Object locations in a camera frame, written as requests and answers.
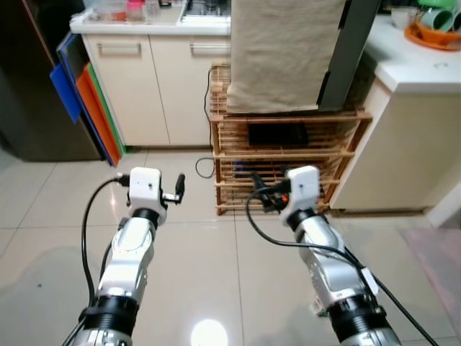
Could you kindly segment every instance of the white floor tile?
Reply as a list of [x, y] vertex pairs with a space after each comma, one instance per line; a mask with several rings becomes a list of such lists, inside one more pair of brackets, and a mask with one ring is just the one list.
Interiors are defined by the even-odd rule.
[[[391, 226], [344, 226], [344, 237], [353, 253], [394, 293], [432, 337], [453, 337], [439, 297], [400, 234]], [[401, 340], [419, 340], [421, 335], [381, 291], [379, 301]]]
[[[246, 217], [246, 213], [244, 210], [236, 210], [235, 212], [236, 215], [236, 221], [245, 221], [248, 220]], [[253, 209], [251, 211], [251, 216], [253, 217], [254, 220], [279, 220], [279, 214], [277, 212], [270, 212], [270, 213], [265, 213], [264, 211]]]
[[[186, 175], [184, 199], [181, 205], [169, 207], [169, 222], [233, 221], [232, 212], [224, 216], [216, 213], [214, 178], [203, 179], [195, 172], [195, 162], [209, 156], [209, 151], [149, 151], [146, 167], [161, 170], [164, 191], [173, 192], [179, 173]], [[200, 164], [203, 174], [210, 171], [209, 165], [206, 161]]]
[[[114, 232], [88, 229], [94, 276]], [[0, 260], [2, 344], [62, 343], [88, 299], [79, 244], [79, 227], [17, 230]], [[215, 319], [242, 346], [233, 223], [166, 224], [154, 248], [135, 345], [190, 345], [193, 326]]]
[[0, 168], [0, 227], [19, 226], [54, 166], [16, 161]]
[[0, 256], [8, 246], [16, 229], [0, 229]]
[[[260, 221], [268, 235], [292, 241], [279, 221]], [[337, 345], [327, 318], [309, 309], [314, 298], [297, 249], [263, 240], [245, 221], [236, 222], [245, 345]]]
[[[436, 343], [439, 346], [460, 346], [461, 340], [457, 339], [456, 337], [443, 337], [439, 339], [435, 339]], [[403, 341], [403, 346], [430, 346], [427, 340], [411, 340], [411, 341]]]
[[190, 345], [194, 325], [214, 319], [242, 346], [233, 223], [166, 223], [155, 249], [134, 345]]
[[[107, 162], [57, 164], [30, 208], [21, 227], [80, 226], [86, 204], [95, 189], [118, 172], [143, 167], [147, 152], [126, 154], [117, 168]], [[91, 207], [89, 225], [117, 225], [127, 216], [127, 188], [105, 187]]]
[[[94, 275], [113, 233], [88, 229]], [[18, 229], [1, 256], [0, 278], [1, 343], [60, 345], [88, 300], [80, 228]]]
[[343, 227], [348, 229], [420, 229], [432, 228], [429, 219], [424, 216], [382, 216], [382, 217], [338, 217], [337, 220]]

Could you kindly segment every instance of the white cabinet door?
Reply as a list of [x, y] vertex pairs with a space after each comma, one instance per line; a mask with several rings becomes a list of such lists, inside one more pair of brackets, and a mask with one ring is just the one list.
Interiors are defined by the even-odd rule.
[[230, 38], [151, 36], [151, 47], [171, 145], [208, 145], [208, 70], [212, 62], [230, 58]]
[[432, 207], [460, 181], [459, 95], [389, 96], [375, 80], [364, 104], [373, 123], [344, 171], [332, 208]]
[[87, 35], [86, 42], [125, 144], [168, 146], [149, 37]]

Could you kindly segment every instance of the wooden shelf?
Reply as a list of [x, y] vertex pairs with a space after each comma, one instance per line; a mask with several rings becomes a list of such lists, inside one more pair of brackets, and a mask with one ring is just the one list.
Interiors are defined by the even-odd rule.
[[[210, 122], [216, 173], [216, 209], [244, 210], [254, 190], [252, 172], [273, 185], [284, 179], [283, 167], [313, 165], [320, 170], [321, 196], [318, 208], [328, 207], [341, 175], [354, 156], [367, 126], [372, 121], [363, 110], [343, 112], [296, 112], [274, 115], [230, 115], [226, 112], [230, 66], [214, 65], [211, 73]], [[300, 124], [306, 144], [302, 146], [255, 146], [249, 143], [253, 124]], [[261, 209], [259, 201], [252, 209]]]

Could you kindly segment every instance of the cabinet handle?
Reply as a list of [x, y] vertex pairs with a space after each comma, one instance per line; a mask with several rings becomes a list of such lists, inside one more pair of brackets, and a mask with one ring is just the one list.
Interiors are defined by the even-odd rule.
[[192, 55], [200, 53], [229, 55], [231, 53], [231, 45], [228, 43], [190, 43], [190, 53]]
[[101, 56], [140, 56], [142, 49], [141, 44], [135, 45], [117, 45], [117, 44], [97, 44]]

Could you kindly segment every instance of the orange tray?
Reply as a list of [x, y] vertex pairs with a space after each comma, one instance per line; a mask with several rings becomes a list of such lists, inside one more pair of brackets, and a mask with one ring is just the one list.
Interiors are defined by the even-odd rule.
[[[419, 22], [416, 22], [409, 27], [405, 29], [405, 37], [408, 38], [411, 42], [414, 42], [418, 45], [423, 45], [425, 47], [429, 48], [434, 48], [434, 49], [439, 49], [439, 50], [448, 50], [448, 51], [459, 51], [461, 50], [461, 44], [459, 45], [448, 45], [448, 44], [442, 44], [442, 43], [437, 43], [437, 42], [429, 42], [423, 39], [423, 34], [422, 30], [427, 30], [431, 31], [434, 33], [438, 33], [438, 30], [430, 30], [430, 29], [425, 29], [422, 27], [422, 24]], [[449, 42], [457, 41], [459, 40], [461, 42], [461, 35], [457, 35], [453, 32], [448, 32], [448, 33], [440, 33], [438, 35], [445, 35], [446, 37], [449, 37]]]

